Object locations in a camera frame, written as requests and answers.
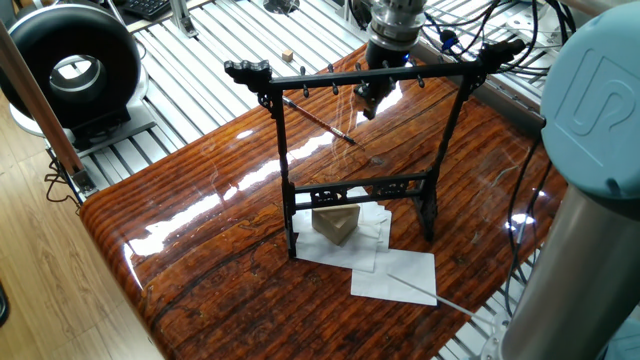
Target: wooden floor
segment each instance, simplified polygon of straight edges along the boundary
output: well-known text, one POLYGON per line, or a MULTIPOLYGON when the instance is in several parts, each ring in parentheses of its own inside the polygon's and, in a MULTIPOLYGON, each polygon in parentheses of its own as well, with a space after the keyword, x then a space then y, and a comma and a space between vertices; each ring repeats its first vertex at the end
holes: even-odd
MULTIPOLYGON (((46 200, 49 157, 0 94, 0 360, 162 359, 75 215, 46 200)), ((64 198, 57 184, 54 197, 64 198)))

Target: wood grain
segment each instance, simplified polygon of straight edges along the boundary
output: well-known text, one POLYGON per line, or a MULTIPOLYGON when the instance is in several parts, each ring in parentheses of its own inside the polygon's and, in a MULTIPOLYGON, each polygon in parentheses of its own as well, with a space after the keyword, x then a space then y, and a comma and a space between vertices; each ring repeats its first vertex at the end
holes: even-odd
MULTIPOLYGON (((335 65, 353 70, 363 50, 335 65)), ((286 110, 296 185, 420 171, 435 157, 456 87, 403 82, 366 121, 352 88, 313 90, 299 106, 354 138, 332 137, 286 110)), ((354 297, 351 271, 289 260, 275 124, 261 108, 101 191, 81 217, 113 274, 170 359, 434 356, 468 319, 447 307, 354 297), (252 132, 240 138, 239 134, 252 132)), ((530 140, 475 99, 463 108, 438 184, 436 240, 422 238, 407 200, 393 212, 391 247, 432 252, 438 293, 477 309, 510 261, 506 213, 530 140)), ((530 164, 516 213, 547 157, 530 164)), ((538 236, 565 190, 553 172, 536 209, 538 236)), ((523 255, 532 241, 523 246, 523 255)))
POLYGON ((129 304, 123 302, 96 326, 111 359, 162 360, 162 355, 147 333, 138 330, 140 322, 132 315, 129 304))
POLYGON ((64 346, 56 349, 51 356, 55 360, 110 360, 100 333, 91 328, 64 346))
POLYGON ((20 129, 11 118, 9 102, 0 95, 0 172, 16 163, 39 154, 44 149, 44 139, 20 129))

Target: small wooden cube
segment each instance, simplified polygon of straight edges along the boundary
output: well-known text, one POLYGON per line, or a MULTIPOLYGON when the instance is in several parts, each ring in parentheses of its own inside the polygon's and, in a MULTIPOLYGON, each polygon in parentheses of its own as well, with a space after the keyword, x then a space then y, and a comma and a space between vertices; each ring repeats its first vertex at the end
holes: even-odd
POLYGON ((282 52, 282 60, 286 61, 286 62, 291 62, 293 61, 293 51, 290 49, 287 49, 285 51, 282 52))

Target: stick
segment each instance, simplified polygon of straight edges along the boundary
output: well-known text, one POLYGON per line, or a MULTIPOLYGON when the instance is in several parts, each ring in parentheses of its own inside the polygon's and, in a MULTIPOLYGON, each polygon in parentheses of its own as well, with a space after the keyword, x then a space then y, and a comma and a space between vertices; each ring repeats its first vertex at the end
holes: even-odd
POLYGON ((460 307, 460 306, 458 306, 458 305, 456 305, 456 304, 452 303, 451 301, 449 301, 449 300, 447 300, 447 299, 445 299, 445 298, 443 298, 443 297, 440 297, 440 296, 438 296, 438 295, 436 295, 436 294, 433 294, 433 293, 432 293, 432 292, 430 292, 430 291, 427 291, 427 290, 421 289, 421 288, 419 288, 419 287, 417 287, 417 286, 415 286, 415 285, 413 285, 413 284, 410 284, 410 283, 408 283, 408 282, 406 282, 406 281, 404 281, 404 280, 402 280, 402 279, 400 279, 400 278, 395 277, 394 275, 387 274, 387 276, 389 276, 389 277, 390 277, 390 278, 392 278, 393 280, 399 281, 399 282, 401 282, 401 283, 403 283, 403 284, 405 284, 405 285, 409 286, 409 287, 410 287, 410 288, 412 288, 412 289, 418 290, 418 291, 420 291, 420 292, 421 292, 421 293, 423 293, 423 294, 427 294, 427 295, 429 295, 429 296, 431 296, 431 297, 434 297, 434 298, 436 298, 438 301, 442 301, 442 302, 443 302, 443 303, 445 303, 446 305, 449 305, 449 306, 451 306, 452 308, 454 308, 454 309, 456 309, 456 310, 458 310, 458 311, 460 311, 460 312, 462 312, 462 313, 464 313, 464 314, 467 314, 467 315, 471 316, 471 318, 472 318, 472 319, 475 319, 475 320, 478 320, 478 321, 482 321, 483 323, 487 323, 487 324, 491 325, 492 327, 495 327, 495 326, 496 326, 496 324, 494 324, 494 323, 493 323, 493 321, 487 320, 487 319, 483 318, 482 316, 476 315, 476 314, 472 313, 471 311, 469 311, 469 310, 467 310, 467 309, 465 309, 465 308, 463 308, 463 307, 460 307))

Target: circular duct fan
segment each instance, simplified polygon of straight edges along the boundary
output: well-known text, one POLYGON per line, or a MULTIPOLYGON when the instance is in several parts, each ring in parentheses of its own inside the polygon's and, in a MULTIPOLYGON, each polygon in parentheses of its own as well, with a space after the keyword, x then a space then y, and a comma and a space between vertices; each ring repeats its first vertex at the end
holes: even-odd
MULTIPOLYGON (((126 104, 140 74, 137 46, 115 18, 92 5, 32 12, 9 33, 62 127, 86 137, 129 120, 126 104)), ((30 116, 0 71, 11 104, 30 116)))

